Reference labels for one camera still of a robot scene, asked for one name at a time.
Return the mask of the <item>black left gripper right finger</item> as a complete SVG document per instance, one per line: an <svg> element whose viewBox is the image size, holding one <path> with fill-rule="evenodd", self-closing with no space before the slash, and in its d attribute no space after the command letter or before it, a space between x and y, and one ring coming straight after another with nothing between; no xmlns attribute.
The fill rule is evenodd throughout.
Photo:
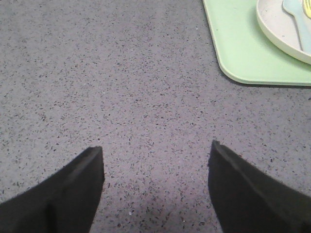
<svg viewBox="0 0 311 233"><path fill-rule="evenodd" d="M269 177L214 140L208 189L224 233L309 233L310 197Z"/></svg>

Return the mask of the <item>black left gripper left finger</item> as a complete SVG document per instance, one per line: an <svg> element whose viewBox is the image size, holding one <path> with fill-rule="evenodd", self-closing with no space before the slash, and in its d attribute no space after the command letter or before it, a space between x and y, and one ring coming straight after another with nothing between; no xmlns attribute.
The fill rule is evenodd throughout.
<svg viewBox="0 0 311 233"><path fill-rule="evenodd" d="M87 148L51 177L0 205L2 233L87 233L104 183L102 147Z"/></svg>

